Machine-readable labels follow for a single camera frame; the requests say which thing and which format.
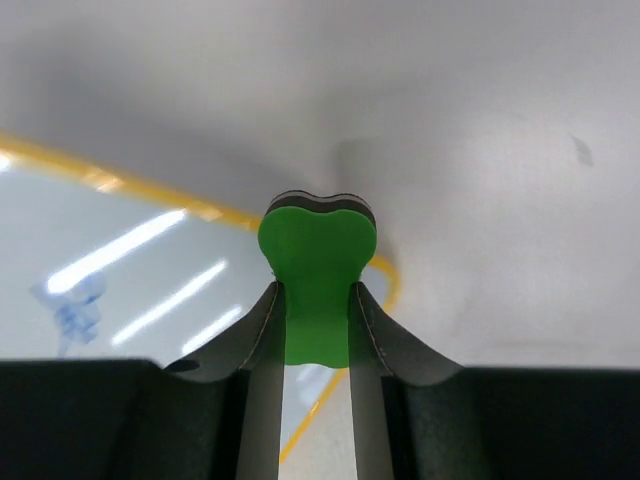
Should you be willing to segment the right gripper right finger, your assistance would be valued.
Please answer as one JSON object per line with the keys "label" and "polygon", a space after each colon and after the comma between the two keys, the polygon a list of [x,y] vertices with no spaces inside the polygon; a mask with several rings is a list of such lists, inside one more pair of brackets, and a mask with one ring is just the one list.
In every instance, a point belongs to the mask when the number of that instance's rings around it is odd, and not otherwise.
{"label": "right gripper right finger", "polygon": [[349,297],[361,479],[635,479],[639,375],[464,367],[399,325],[362,283]]}

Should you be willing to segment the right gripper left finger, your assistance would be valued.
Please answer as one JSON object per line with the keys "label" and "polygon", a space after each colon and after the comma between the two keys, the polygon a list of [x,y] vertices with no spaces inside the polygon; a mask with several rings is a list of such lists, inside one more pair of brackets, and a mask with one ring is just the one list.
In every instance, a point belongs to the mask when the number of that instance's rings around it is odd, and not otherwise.
{"label": "right gripper left finger", "polygon": [[274,479],[285,291],[166,367],[146,359],[1,365],[5,479]]}

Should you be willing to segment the green whiteboard eraser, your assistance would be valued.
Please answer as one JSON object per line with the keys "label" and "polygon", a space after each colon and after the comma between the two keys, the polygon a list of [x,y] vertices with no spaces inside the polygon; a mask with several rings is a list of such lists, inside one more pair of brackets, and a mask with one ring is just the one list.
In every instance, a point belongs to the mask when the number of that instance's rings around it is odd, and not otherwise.
{"label": "green whiteboard eraser", "polygon": [[351,286],[377,247],[376,220],[361,197],[303,190],[272,199],[258,243],[285,294],[285,364],[349,365]]}

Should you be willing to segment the yellow framed whiteboard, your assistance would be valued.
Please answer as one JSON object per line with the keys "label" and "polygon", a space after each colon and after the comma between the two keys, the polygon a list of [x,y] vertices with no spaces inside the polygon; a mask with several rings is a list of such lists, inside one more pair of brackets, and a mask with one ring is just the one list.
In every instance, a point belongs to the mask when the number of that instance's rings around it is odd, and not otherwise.
{"label": "yellow framed whiteboard", "polygon": [[[273,282],[262,218],[25,141],[1,139],[1,365],[146,359],[166,367],[244,317]],[[374,254],[360,281],[392,302]],[[344,370],[285,364],[280,451]]]}

